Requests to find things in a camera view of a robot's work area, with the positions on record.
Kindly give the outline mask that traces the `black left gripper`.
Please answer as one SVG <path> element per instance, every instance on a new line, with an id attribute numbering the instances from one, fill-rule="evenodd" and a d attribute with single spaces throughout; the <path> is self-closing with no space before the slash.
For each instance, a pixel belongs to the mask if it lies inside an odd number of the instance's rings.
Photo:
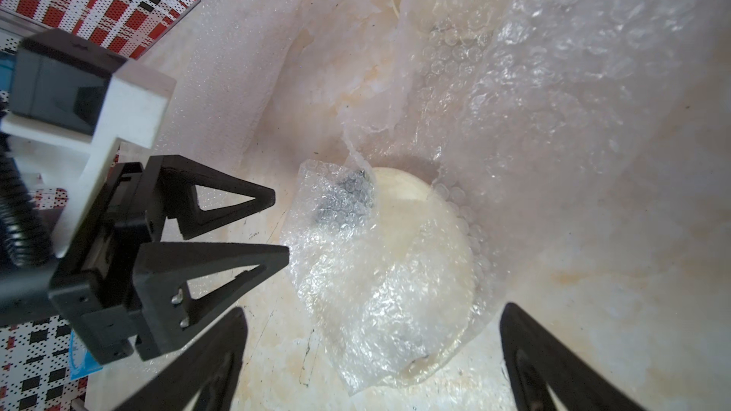
<path id="1" fill-rule="evenodd" d="M 107 365 L 133 354 L 131 278 L 119 270 L 124 249 L 114 233 L 122 200 L 143 175 L 137 162 L 113 168 L 61 258 L 16 266 L 1 251 L 1 325 L 63 317 L 91 356 Z M 275 190 L 182 155 L 150 158 L 152 201 L 190 240 L 273 207 Z M 289 264 L 283 245 L 149 243 L 140 247 L 132 283 L 144 361 L 183 348 L 241 297 Z"/>

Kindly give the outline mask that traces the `clear bubble wrap sheet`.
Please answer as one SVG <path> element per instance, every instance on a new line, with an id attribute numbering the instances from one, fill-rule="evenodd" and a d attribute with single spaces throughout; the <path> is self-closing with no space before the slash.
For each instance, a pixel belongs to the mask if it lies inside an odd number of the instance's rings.
<path id="1" fill-rule="evenodd" d="M 391 0 L 202 0 L 143 62 L 176 82 L 153 154 L 227 173 L 344 153 L 341 110 L 388 83 Z"/>
<path id="2" fill-rule="evenodd" d="M 495 314 L 508 272 L 571 226 L 680 102 L 729 4 L 402 0 L 388 88 L 339 112 L 346 162 L 302 163 L 282 231 L 289 276 L 348 393 L 365 389 L 351 392 L 327 351 L 313 270 L 371 200 L 364 177 L 403 170 L 455 209 L 476 285 L 456 354 Z"/>

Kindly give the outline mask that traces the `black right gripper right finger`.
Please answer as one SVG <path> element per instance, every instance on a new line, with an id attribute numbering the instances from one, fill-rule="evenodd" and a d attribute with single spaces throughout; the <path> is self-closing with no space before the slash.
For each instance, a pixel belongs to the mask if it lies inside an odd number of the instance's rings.
<path id="1" fill-rule="evenodd" d="M 521 306 L 508 303 L 500 319 L 504 361 L 519 410 L 641 410 L 548 332 Z"/>

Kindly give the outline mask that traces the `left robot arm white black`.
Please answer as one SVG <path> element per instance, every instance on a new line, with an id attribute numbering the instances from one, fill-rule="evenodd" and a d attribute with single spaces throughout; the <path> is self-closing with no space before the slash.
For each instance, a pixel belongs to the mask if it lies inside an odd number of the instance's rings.
<path id="1" fill-rule="evenodd" d="M 51 235 L 7 153 L 1 156 L 1 323 L 60 316 L 106 365 L 182 348 L 289 263 L 283 245 L 201 236 L 272 207 L 266 188 L 180 155 L 115 166 L 72 243 Z"/>

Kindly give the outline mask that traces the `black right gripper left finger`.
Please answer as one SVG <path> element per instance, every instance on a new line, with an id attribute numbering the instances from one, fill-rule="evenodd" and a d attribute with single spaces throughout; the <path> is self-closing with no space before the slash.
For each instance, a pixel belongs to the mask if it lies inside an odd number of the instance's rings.
<path id="1" fill-rule="evenodd" d="M 247 320 L 236 306 L 119 410 L 228 410 L 237 388 Z"/>

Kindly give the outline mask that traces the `cream plate black spot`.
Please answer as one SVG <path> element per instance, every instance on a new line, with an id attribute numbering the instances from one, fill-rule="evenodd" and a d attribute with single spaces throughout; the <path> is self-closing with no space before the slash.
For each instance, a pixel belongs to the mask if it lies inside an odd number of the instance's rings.
<path id="1" fill-rule="evenodd" d="M 475 294 L 474 255 L 455 209 L 418 177 L 375 167 L 375 192 L 342 223 L 313 272 L 312 309 L 351 392 L 412 386 L 458 350 Z"/>

